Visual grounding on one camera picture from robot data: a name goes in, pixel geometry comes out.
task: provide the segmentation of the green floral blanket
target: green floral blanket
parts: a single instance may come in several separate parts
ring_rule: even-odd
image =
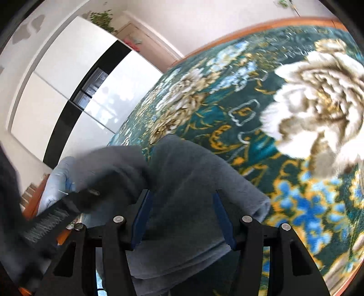
[[[291,224],[334,294],[364,255],[364,62],[351,35],[276,28],[170,69],[110,145],[174,133],[211,150],[272,201],[264,223]],[[266,293],[265,250],[260,295]]]

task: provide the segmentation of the folded gray towel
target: folded gray towel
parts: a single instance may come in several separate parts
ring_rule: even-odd
[[[79,164],[77,170],[94,171],[102,161],[99,174],[110,167],[123,168],[124,161],[128,160],[129,170],[137,172],[128,155],[124,154],[127,147],[105,149],[110,148],[113,151],[119,149],[120,153],[115,153],[118,156],[104,153],[103,149],[95,151],[92,157],[85,156],[76,161]],[[149,174],[146,175],[151,176],[151,182],[140,182],[138,176],[128,175],[130,182],[137,179],[136,191],[141,191],[142,185],[151,184],[149,189],[154,193],[153,209],[143,241],[135,251],[127,252],[138,295],[162,294],[229,252],[230,247],[224,242],[213,208],[212,194],[216,189],[222,189],[233,203],[258,221],[264,219],[270,208],[269,198],[223,159],[173,135],[164,137],[153,148]],[[82,187],[89,184],[87,178],[83,180],[86,182]],[[104,206],[106,211],[99,208],[88,215],[86,225],[96,226],[109,221],[118,214],[117,209],[125,205],[122,203],[108,201]],[[99,250],[96,260],[102,277],[101,256]]]

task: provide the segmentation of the wall molding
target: wall molding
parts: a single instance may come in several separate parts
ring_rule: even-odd
[[[160,46],[165,48],[173,57],[177,60],[183,59],[185,57],[176,47],[172,45],[163,35],[161,35],[154,28],[149,26],[147,23],[139,19],[130,11],[124,11],[124,14],[130,18],[130,22],[142,30],[146,35],[148,35],[151,39],[157,42]]]

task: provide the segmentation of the silver rivet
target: silver rivet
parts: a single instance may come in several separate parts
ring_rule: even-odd
[[[287,224],[287,223],[283,223],[281,226],[282,226],[282,229],[286,230],[286,231],[291,229],[291,226],[289,224]]]
[[[250,216],[244,216],[243,218],[241,218],[245,223],[250,223],[251,221],[253,221],[253,218]]]
[[[115,216],[114,219],[113,219],[113,221],[115,223],[121,223],[121,222],[124,221],[124,217],[123,216]]]
[[[100,192],[98,192],[95,189],[88,189],[88,192],[91,193],[91,194],[93,194],[93,195],[96,195],[96,196],[99,196],[100,195]]]
[[[74,227],[73,227],[74,230],[76,231],[80,231],[83,229],[83,224],[82,223],[77,223]]]

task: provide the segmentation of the wall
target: wall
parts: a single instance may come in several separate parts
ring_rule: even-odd
[[[31,182],[39,184],[43,173],[51,170],[8,133],[7,123],[14,115],[8,116],[9,110],[16,106],[31,72],[59,33],[77,15],[87,17],[91,11],[110,8],[118,18],[126,1],[46,0],[23,21],[0,55],[0,141],[18,171],[21,191]]]
[[[319,0],[294,0],[302,16],[332,17]],[[297,17],[273,0],[128,0],[127,14],[153,28],[182,55],[236,30]]]

